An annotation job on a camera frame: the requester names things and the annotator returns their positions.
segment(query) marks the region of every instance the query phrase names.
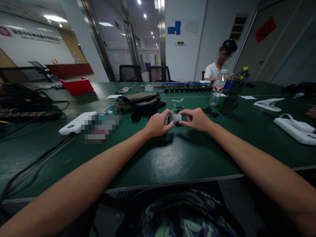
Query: water bottle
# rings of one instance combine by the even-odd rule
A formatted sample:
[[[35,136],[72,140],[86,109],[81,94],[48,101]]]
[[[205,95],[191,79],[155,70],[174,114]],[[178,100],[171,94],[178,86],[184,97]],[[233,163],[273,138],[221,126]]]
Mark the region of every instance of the water bottle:
[[[229,91],[220,108],[221,114],[231,115],[233,113],[234,109],[237,107],[241,92],[244,90],[245,85],[249,80],[250,75],[248,73],[248,67],[244,67],[240,73],[237,73],[234,76]]]
[[[217,105],[226,83],[226,74],[227,74],[227,69],[222,69],[221,73],[218,75],[218,77],[214,81],[214,87],[210,96],[210,100],[208,102],[209,105],[212,105],[212,106]]]

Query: wall switch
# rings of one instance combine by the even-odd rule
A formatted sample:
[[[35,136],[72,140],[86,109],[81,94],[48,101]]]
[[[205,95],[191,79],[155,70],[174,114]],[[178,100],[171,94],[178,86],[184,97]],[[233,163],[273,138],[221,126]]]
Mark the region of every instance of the wall switch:
[[[187,42],[186,41],[175,41],[174,45],[177,46],[187,46]]]

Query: red desk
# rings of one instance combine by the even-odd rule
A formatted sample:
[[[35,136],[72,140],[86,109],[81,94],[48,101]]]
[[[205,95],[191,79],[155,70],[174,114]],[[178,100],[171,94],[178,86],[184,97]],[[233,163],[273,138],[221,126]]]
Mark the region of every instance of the red desk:
[[[46,65],[46,67],[60,79],[93,74],[90,64],[53,64]]]

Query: hand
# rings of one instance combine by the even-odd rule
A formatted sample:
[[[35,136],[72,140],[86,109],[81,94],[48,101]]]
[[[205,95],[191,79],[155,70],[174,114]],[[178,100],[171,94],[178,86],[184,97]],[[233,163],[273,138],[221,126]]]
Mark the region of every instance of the hand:
[[[149,138],[160,137],[171,130],[174,126],[174,121],[168,124],[168,114],[173,114],[169,109],[166,109],[161,114],[154,114],[143,129]]]
[[[205,115],[201,108],[194,110],[185,109],[180,111],[179,114],[187,115],[187,121],[181,121],[179,124],[195,128],[199,131],[207,132],[209,127],[214,124],[214,122]]]
[[[316,119],[316,106],[311,108],[307,113],[307,116],[310,116],[313,119]]]

